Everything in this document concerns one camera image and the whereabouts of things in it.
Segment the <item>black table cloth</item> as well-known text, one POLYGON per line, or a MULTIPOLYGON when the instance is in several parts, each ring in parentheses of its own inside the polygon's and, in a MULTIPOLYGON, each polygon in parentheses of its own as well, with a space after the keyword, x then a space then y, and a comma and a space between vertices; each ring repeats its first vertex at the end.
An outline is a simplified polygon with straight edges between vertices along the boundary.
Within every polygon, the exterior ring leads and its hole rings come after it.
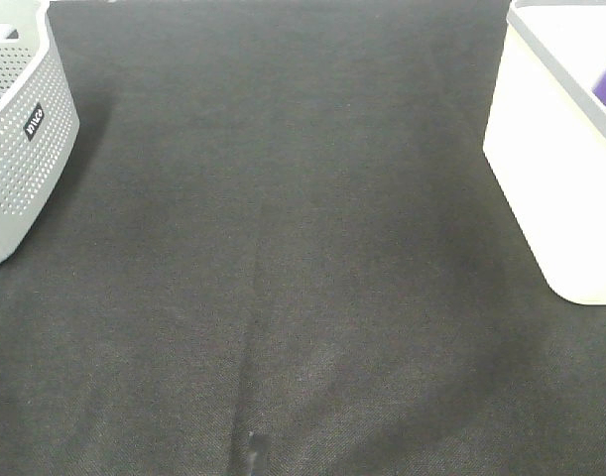
POLYGON ((606 475, 606 307, 482 142, 504 1, 62 1, 0 475, 606 475))

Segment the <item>white plastic basket grey rim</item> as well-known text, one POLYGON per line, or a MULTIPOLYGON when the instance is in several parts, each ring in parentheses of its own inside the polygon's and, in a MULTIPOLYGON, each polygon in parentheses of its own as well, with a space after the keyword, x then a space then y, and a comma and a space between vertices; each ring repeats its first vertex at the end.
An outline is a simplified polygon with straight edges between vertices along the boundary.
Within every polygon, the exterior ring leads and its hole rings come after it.
POLYGON ((485 157, 548 286, 606 305, 606 1, 514 1, 485 157))

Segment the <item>grey perforated plastic basket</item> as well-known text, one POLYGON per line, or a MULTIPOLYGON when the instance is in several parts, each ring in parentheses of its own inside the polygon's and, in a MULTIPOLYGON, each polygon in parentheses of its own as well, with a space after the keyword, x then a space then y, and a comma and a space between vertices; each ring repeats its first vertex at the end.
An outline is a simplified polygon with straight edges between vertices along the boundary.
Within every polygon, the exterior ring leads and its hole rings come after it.
POLYGON ((0 264, 52 194, 79 130, 47 1, 0 1, 0 264))

